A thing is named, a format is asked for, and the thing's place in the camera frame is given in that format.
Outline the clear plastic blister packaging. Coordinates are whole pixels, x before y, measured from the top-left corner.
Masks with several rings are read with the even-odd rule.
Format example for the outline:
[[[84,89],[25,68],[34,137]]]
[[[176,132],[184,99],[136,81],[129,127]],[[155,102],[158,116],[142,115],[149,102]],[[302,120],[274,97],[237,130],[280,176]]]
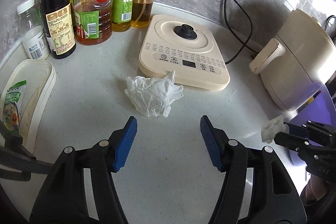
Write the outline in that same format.
[[[263,143],[272,143],[279,132],[289,133],[289,127],[284,123],[284,116],[280,115],[266,122],[261,128],[261,140]]]

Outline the white air fryer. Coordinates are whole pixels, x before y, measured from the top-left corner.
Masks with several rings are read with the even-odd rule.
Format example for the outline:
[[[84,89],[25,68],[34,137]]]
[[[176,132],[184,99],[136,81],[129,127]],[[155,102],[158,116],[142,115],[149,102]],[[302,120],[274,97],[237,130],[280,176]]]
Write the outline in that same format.
[[[296,9],[249,68],[278,107],[297,110],[334,74],[335,45],[317,19]]]

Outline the cream induction cooker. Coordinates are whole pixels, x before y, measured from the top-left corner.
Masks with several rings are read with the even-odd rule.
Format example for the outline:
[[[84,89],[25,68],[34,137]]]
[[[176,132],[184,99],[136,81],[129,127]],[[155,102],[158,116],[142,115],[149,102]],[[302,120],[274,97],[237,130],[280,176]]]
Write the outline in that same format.
[[[175,72],[177,84],[221,91],[230,75],[212,32],[205,26],[157,14],[150,21],[138,67],[147,77]]]

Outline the green seasoning packet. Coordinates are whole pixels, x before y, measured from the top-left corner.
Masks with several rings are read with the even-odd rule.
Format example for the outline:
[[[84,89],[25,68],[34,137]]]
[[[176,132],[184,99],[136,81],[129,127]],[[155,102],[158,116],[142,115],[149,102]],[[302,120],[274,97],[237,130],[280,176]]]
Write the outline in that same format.
[[[18,131],[23,97],[27,81],[22,80],[7,90],[3,107],[2,121],[9,131]]]

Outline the black corner shelf rack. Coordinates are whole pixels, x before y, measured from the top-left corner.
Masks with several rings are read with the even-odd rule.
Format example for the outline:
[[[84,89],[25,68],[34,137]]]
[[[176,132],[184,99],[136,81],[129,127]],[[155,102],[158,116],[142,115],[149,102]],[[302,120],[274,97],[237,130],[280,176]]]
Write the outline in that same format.
[[[40,161],[23,146],[23,137],[18,130],[9,131],[1,122],[1,136],[5,140],[1,146],[1,178],[11,181],[30,181],[31,174],[48,174],[53,164]]]

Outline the small white-capped jar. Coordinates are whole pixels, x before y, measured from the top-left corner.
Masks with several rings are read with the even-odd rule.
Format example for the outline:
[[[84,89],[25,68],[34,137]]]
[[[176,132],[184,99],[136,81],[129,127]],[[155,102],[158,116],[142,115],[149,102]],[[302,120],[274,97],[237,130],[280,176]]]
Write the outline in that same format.
[[[35,9],[35,0],[25,0],[17,6],[19,34],[29,59],[45,60],[50,49],[41,19]]]

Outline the purple plastic bucket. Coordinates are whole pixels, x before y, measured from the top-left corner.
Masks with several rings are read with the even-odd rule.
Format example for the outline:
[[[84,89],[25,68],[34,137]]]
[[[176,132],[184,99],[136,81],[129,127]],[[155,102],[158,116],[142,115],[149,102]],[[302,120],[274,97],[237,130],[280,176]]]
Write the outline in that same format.
[[[313,145],[335,147],[335,106],[326,85],[289,123],[306,125]]]

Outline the white tissue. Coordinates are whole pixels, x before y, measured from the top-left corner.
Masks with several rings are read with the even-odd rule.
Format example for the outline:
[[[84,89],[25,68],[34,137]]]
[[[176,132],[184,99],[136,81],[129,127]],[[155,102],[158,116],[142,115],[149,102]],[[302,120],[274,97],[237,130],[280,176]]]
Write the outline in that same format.
[[[127,77],[125,94],[142,115],[166,118],[171,105],[183,97],[183,86],[175,84],[175,71],[163,78]]]

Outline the white plastic tray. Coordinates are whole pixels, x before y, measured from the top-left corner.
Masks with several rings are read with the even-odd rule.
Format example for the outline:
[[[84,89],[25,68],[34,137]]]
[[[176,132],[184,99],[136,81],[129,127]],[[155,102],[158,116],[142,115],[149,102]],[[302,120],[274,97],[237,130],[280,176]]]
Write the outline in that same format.
[[[42,114],[56,82],[55,68],[48,60],[26,59],[17,65],[2,92],[1,112],[9,88],[22,81],[26,86],[21,92],[19,133],[23,146],[33,153]]]

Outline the dark soy sauce bottle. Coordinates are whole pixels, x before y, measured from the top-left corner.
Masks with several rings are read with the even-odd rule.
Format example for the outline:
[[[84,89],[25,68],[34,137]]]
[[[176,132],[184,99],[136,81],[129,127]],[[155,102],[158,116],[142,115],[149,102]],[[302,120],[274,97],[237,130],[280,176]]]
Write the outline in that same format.
[[[40,10],[52,56],[70,56],[76,49],[70,0],[40,0]]]

